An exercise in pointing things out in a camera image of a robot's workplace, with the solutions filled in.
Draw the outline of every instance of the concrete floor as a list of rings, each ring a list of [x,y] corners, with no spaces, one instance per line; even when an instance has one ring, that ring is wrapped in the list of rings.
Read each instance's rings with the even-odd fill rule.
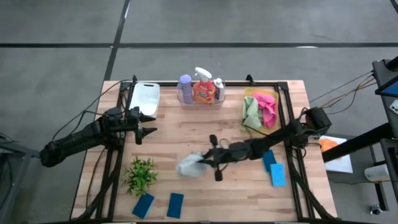
[[[123,0],[0,1],[0,43],[112,42]],[[398,14],[388,0],[138,0],[129,7],[121,42],[398,42]],[[110,49],[0,49],[0,130],[42,149],[54,132],[98,96]],[[119,49],[111,80],[176,80],[205,67],[229,80],[305,81],[308,97],[393,58],[398,48]],[[318,106],[354,84],[312,103]],[[330,133],[361,134],[387,121],[375,87],[331,115]],[[330,111],[349,104],[349,99]],[[84,123],[92,121],[88,115]],[[71,130],[68,127],[61,134]],[[356,153],[354,166],[366,160]],[[10,223],[69,218],[83,154],[48,169],[29,167]],[[387,187],[393,197],[391,185]],[[331,183],[344,220],[393,223],[398,214],[370,215],[377,203],[369,184]],[[398,206],[389,201],[391,211]]]

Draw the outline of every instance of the pink cloth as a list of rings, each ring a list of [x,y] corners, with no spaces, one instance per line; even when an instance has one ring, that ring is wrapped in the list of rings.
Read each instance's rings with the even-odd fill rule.
[[[253,97],[259,102],[259,108],[262,109],[262,118],[267,128],[272,128],[276,122],[276,104],[272,96],[254,93]]]

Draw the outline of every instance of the green plant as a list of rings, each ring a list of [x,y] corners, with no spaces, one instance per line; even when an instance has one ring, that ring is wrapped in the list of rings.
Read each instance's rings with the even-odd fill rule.
[[[156,180],[158,172],[154,172],[154,160],[147,161],[138,159],[133,160],[130,168],[124,170],[124,178],[122,179],[122,186],[128,185],[127,194],[132,195],[136,192],[136,196],[145,195],[152,181]]]

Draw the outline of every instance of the wooden tabletop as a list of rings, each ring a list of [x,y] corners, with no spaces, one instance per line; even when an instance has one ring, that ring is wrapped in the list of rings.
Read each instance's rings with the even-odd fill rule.
[[[294,115],[297,117],[303,107],[309,108],[304,83],[301,80],[287,81],[287,83]],[[103,91],[112,84],[115,82],[104,82]],[[273,90],[272,87],[258,88]],[[118,89],[119,85],[116,85],[101,97],[98,105],[99,113],[116,106]],[[244,90],[245,87],[227,86],[226,101],[220,110],[183,110],[177,101],[176,88],[161,87],[157,119],[143,125],[157,127],[158,130],[146,136],[140,146],[135,144],[134,133],[128,133],[123,155],[121,175],[135,156],[142,159],[153,158],[155,169],[159,172],[158,181],[149,190],[149,193],[155,197],[155,203],[144,221],[297,221],[286,154],[282,143],[272,147],[272,150],[276,161],[284,164],[286,187],[274,188],[272,186],[270,175],[265,172],[261,160],[229,164],[223,171],[224,179],[221,182],[215,182],[212,169],[208,169],[206,175],[197,179],[181,177],[175,170],[176,164],[190,153],[206,152],[211,147],[209,134],[215,134],[218,139],[225,138],[229,142],[249,138],[249,134],[242,132],[239,128]],[[284,96],[281,98],[280,103],[286,111]],[[88,184],[102,148],[96,147],[87,151],[72,218],[79,216],[85,210]],[[310,189],[326,210],[336,216],[321,150],[315,144],[310,144],[306,150],[304,163]],[[100,160],[94,176],[90,193],[91,200],[100,189],[104,162],[105,156]],[[172,192],[184,194],[181,219],[166,216]],[[300,198],[303,212],[306,214],[301,190]],[[105,201],[104,215],[108,211],[108,202],[109,195]],[[126,194],[126,188],[119,184],[114,221],[141,222],[141,219],[131,213],[136,203],[137,197]]]

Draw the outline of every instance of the yellow tray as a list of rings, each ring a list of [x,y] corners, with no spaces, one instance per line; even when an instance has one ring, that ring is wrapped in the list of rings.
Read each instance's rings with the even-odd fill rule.
[[[275,113],[276,113],[277,122],[275,122],[275,124],[274,124],[274,126],[273,126],[272,128],[267,128],[267,127],[265,127],[264,124],[263,124],[263,125],[261,126],[261,128],[257,128],[257,129],[256,129],[256,130],[258,130],[258,131],[260,131],[260,132],[262,132],[262,133],[264,133],[264,134],[273,133],[274,131],[276,131],[276,130],[279,129],[279,125],[278,125],[278,104],[279,104],[279,95],[278,95],[277,92],[272,91],[272,90],[264,90],[264,89],[261,89],[261,88],[246,88],[245,91],[244,91],[244,96],[245,96],[245,97],[246,97],[246,96],[253,96],[253,94],[254,94],[255,92],[256,92],[256,93],[262,93],[262,94],[265,94],[265,95],[272,96],[272,97],[275,99],[275,103],[276,103],[276,111],[275,111]],[[247,128],[243,126],[243,118],[242,118],[242,120],[241,120],[241,130],[247,131]]]

